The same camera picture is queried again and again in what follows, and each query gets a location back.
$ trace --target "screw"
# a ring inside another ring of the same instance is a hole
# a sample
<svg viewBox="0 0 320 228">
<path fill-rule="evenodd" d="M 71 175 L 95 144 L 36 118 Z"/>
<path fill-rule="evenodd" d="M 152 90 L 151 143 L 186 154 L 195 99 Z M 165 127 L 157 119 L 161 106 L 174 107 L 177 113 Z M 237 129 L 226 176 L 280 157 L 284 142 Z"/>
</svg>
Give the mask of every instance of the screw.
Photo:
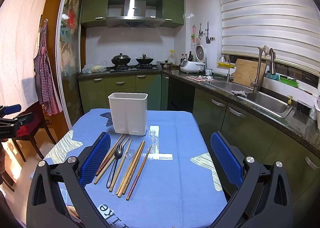
<svg viewBox="0 0 320 228">
<path fill-rule="evenodd" d="M 41 160 L 41 161 L 38 163 L 38 166 L 39 166 L 39 167 L 43 167 L 44 164 L 45 164 L 45 161 L 44 161 L 44 160 Z"/>
<path fill-rule="evenodd" d="M 69 158 L 68 158 L 68 163 L 73 163 L 73 162 L 76 161 L 76 159 L 77 159 L 77 158 L 76 158 L 76 157 L 73 157 L 73 156 L 72 156 L 72 157 L 69 157 Z"/>
<path fill-rule="evenodd" d="M 281 163 L 280 161 L 277 161 L 277 162 L 276 162 L 276 166 L 277 166 L 277 167 L 282 167 L 282 163 Z"/>
<path fill-rule="evenodd" d="M 253 157 L 247 157 L 246 160 L 249 163 L 253 163 L 254 162 L 254 158 Z"/>
</svg>

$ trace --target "zebra blind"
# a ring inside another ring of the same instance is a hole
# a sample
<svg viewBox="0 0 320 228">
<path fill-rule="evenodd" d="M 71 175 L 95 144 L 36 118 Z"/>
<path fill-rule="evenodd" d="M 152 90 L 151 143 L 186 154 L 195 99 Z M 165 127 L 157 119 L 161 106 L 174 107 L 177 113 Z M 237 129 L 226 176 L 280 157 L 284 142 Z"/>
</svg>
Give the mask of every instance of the zebra blind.
<svg viewBox="0 0 320 228">
<path fill-rule="evenodd" d="M 222 51 L 258 54 L 320 71 L 320 20 L 313 0 L 220 0 Z"/>
</svg>

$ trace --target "white curtain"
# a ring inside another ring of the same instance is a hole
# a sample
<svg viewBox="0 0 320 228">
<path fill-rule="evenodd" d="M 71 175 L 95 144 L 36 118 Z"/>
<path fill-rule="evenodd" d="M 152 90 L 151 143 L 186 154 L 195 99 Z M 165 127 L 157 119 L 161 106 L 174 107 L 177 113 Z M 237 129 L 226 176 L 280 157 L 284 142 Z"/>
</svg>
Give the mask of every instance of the white curtain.
<svg viewBox="0 0 320 228">
<path fill-rule="evenodd" d="M 320 71 L 320 20 L 313 0 L 221 0 L 222 50 L 276 57 Z"/>
<path fill-rule="evenodd" d="M 33 58 L 44 4 L 45 0 L 5 0 L 0 7 L 0 105 L 20 104 L 24 111 L 38 101 Z"/>
</svg>

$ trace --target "green tray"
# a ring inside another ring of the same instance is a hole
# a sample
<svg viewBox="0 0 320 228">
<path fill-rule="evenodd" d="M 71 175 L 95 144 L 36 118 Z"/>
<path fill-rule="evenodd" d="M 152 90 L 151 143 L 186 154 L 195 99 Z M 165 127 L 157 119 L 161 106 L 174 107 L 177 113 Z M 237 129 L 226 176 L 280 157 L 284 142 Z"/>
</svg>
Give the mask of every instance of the green tray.
<svg viewBox="0 0 320 228">
<path fill-rule="evenodd" d="M 292 87 L 297 88 L 298 87 L 298 83 L 296 81 L 291 81 L 285 78 L 280 77 L 280 82 L 285 83 L 287 85 L 290 85 Z"/>
</svg>

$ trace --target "wooden cutting board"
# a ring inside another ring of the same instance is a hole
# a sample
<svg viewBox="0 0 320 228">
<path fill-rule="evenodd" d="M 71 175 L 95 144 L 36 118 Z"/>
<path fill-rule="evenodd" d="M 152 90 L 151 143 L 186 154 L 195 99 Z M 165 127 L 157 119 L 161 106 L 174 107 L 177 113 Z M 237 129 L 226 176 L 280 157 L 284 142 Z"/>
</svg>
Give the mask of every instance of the wooden cutting board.
<svg viewBox="0 0 320 228">
<path fill-rule="evenodd" d="M 259 76 L 259 87 L 262 84 L 263 81 L 263 75 L 266 70 L 266 64 L 261 63 L 261 69 L 260 69 L 260 76 Z M 258 69 L 258 62 L 255 61 L 249 61 L 249 60 L 243 60 L 243 59 L 237 59 L 236 61 L 236 71 L 233 73 L 233 82 L 247 86 L 249 88 L 252 88 L 250 86 L 250 78 L 252 81 L 255 80 L 257 75 L 257 69 Z"/>
</svg>

